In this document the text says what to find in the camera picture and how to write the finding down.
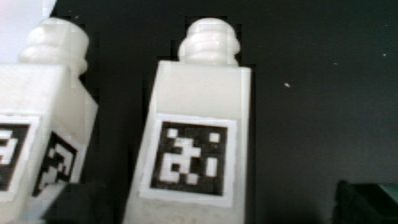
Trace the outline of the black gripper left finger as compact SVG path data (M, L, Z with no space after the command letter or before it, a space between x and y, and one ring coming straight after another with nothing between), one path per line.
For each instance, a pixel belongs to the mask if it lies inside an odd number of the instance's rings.
M67 184L42 215L46 224L113 224L112 215L104 185Z

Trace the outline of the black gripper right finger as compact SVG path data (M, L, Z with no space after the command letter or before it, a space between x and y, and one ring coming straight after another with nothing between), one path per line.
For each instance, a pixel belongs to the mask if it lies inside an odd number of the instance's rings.
M332 224L398 224L398 184L337 183Z

